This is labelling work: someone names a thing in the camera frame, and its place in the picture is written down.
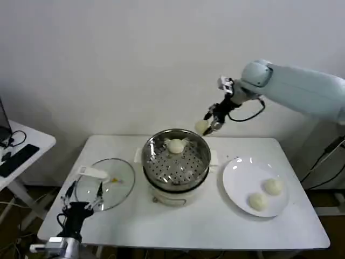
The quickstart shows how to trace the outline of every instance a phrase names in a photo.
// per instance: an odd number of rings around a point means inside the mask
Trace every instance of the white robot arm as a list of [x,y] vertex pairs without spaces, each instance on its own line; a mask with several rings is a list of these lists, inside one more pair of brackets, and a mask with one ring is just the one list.
[[220,77],[218,87],[225,91],[225,98],[204,117],[213,116],[210,127],[205,121],[196,126],[204,135],[220,129],[229,112],[260,95],[297,112],[345,122],[345,80],[330,74],[258,60],[246,65],[240,80]]

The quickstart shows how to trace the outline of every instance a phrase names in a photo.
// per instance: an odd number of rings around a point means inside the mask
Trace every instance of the power cord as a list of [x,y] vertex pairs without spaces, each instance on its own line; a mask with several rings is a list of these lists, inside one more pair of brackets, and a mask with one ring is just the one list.
[[22,143],[24,143],[24,142],[26,141],[27,135],[26,135],[26,133],[25,133],[24,131],[14,131],[14,132],[12,133],[10,139],[13,139],[13,142],[14,142],[13,136],[14,136],[16,133],[19,133],[19,132],[21,132],[21,133],[24,135],[23,140],[22,140],[21,142],[19,142],[19,143],[16,143],[15,145],[12,145],[12,143],[9,143],[9,146],[10,146],[10,147],[19,146],[19,145],[21,145]]
[[308,171],[306,176],[303,177],[301,182],[304,182],[310,174],[315,171],[323,162],[325,162],[343,143],[345,142],[345,136],[338,137],[335,139],[331,144],[329,144],[321,156],[317,159],[316,163],[313,165],[313,167]]
[[261,112],[263,112],[264,109],[266,108],[266,105],[265,105],[264,100],[262,100],[262,99],[260,99],[260,98],[258,98],[258,99],[256,99],[256,100],[258,100],[258,101],[260,102],[262,108],[261,108],[260,111],[258,111],[258,112],[257,112],[256,114],[254,114],[253,116],[250,116],[250,117],[248,117],[248,118],[246,118],[246,119],[244,119],[244,120],[237,120],[237,119],[234,119],[234,118],[232,118],[232,117],[230,116],[230,113],[228,113],[227,116],[229,117],[230,120],[235,121],[235,122],[245,122],[245,121],[248,121],[248,120],[251,120],[251,119],[255,118],[255,117],[258,116]]
[[329,179],[329,180],[327,180],[327,181],[325,181],[325,182],[322,182],[322,183],[320,183],[320,184],[318,184],[318,185],[315,185],[315,186],[313,186],[313,187],[310,187],[310,188],[308,188],[307,190],[311,190],[311,189],[314,189],[314,188],[316,188],[316,187],[320,187],[320,186],[322,186],[322,185],[325,185],[325,184],[327,184],[327,183],[333,181],[335,178],[337,178],[337,177],[343,172],[344,169],[345,169],[345,164],[342,166],[342,168],[339,170],[339,172],[337,172],[336,175],[334,175],[331,179]]

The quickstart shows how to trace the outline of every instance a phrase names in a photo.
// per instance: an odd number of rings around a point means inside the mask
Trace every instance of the white desk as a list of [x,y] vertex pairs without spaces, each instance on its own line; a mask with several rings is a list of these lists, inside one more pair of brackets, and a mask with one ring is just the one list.
[[[26,126],[23,126],[19,123],[16,123],[14,121],[10,121],[10,125],[12,128],[12,131],[24,131],[27,135],[26,141],[22,143],[21,145],[15,147],[12,150],[12,154],[15,154],[20,149],[22,149],[27,144],[32,144],[34,146],[39,147],[39,151],[34,154],[32,157],[30,157],[28,160],[26,160],[20,167],[18,167],[14,172],[12,172],[9,176],[6,178],[3,178],[0,176],[0,191],[8,187],[18,198],[20,198],[22,201],[24,201],[30,208],[32,208],[33,212],[30,213],[23,221],[22,223],[22,229],[25,229],[31,221],[35,218],[35,215],[39,216],[40,218],[44,219],[46,215],[46,211],[43,209],[43,205],[48,203],[49,198],[51,198],[49,195],[43,199],[43,201],[40,203],[40,205],[35,204],[35,201],[31,198],[31,196],[28,195],[26,192],[25,187],[21,184],[20,181],[18,181],[18,176],[22,174],[29,166],[31,166],[36,160],[38,160],[45,152],[47,152],[51,147],[53,147],[56,143],[56,140],[54,137],[45,134],[40,131],[36,131],[33,128],[29,128]],[[22,140],[23,136],[18,133],[18,135],[14,136],[15,141],[20,142]],[[3,219],[6,216],[6,213],[11,208],[11,205],[8,205],[5,209],[3,214],[0,216],[0,222],[3,221]]]
[[218,153],[219,163],[241,155],[269,161],[289,189],[289,204],[273,219],[243,212],[218,188],[220,170],[210,172],[203,183],[202,197],[186,207],[171,208],[153,203],[142,167],[134,164],[137,147],[147,137],[100,136],[89,138],[48,212],[39,232],[47,240],[61,231],[56,215],[61,212],[60,196],[76,179],[80,165],[104,158],[122,158],[136,170],[135,187],[124,203],[86,219],[81,235],[85,244],[145,248],[279,250],[320,249],[330,245],[310,201],[301,187],[280,145],[274,139],[206,138]]

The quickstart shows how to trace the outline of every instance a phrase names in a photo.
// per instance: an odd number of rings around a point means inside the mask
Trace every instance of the steamed bun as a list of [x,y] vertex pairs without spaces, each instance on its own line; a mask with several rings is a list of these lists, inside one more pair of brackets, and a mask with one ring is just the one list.
[[268,206],[268,200],[266,196],[261,193],[253,193],[249,196],[249,205],[253,209],[262,212]]
[[264,183],[264,188],[268,194],[277,196],[281,194],[283,185],[281,181],[276,179],[268,179]]

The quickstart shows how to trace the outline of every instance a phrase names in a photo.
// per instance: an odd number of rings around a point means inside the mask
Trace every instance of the black cable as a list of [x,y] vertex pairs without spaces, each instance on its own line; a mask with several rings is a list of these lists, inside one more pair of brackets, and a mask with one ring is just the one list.
[[65,216],[65,214],[63,213],[59,213],[57,216],[56,216],[56,220],[58,221],[59,225],[63,228],[63,230],[65,229],[65,226],[61,223],[60,221],[60,216]]
[[337,174],[334,175],[331,179],[329,179],[329,180],[327,180],[327,181],[325,181],[325,182],[322,182],[322,183],[320,183],[320,184],[318,184],[318,185],[315,185],[315,186],[313,186],[313,187],[310,187],[310,188],[308,188],[307,190],[314,189],[314,188],[316,188],[316,187],[325,185],[325,184],[327,184],[327,183],[333,181],[335,178],[337,178],[337,177],[342,173],[342,171],[343,171],[344,169],[345,169],[345,164],[342,166],[342,168],[339,170],[339,172],[337,172]]
[[260,98],[258,98],[257,100],[261,103],[262,108],[261,108],[260,111],[258,111],[258,112],[257,112],[256,114],[254,114],[253,116],[250,116],[250,117],[248,117],[248,118],[246,118],[246,119],[244,119],[244,120],[233,119],[233,118],[230,116],[229,113],[227,114],[227,116],[229,117],[230,120],[235,121],[235,122],[245,122],[245,121],[248,121],[248,120],[251,120],[251,119],[255,118],[255,117],[258,116],[261,112],[263,112],[264,109],[266,108],[265,102],[264,102],[263,100],[261,100]]
[[304,182],[304,181],[310,176],[310,174],[313,172],[313,169],[314,169],[315,166],[319,163],[319,161],[321,160],[321,158],[323,158],[324,155],[326,155],[326,152],[325,152],[325,151],[323,151],[323,153],[321,154],[321,156],[319,156],[319,158],[317,159],[317,161],[315,162],[315,164],[311,167],[311,169],[309,170],[309,172],[307,173],[307,175],[303,177],[303,179],[301,180],[301,182]]
[[15,145],[12,145],[12,144],[9,143],[8,146],[10,146],[10,147],[16,147],[16,146],[19,146],[20,144],[22,144],[22,143],[24,143],[24,142],[26,141],[27,135],[26,135],[26,133],[25,133],[24,131],[14,131],[14,132],[12,133],[10,139],[13,138],[13,135],[15,135],[15,134],[18,133],[18,132],[21,132],[21,133],[24,134],[24,139],[23,139],[21,142],[15,144]]

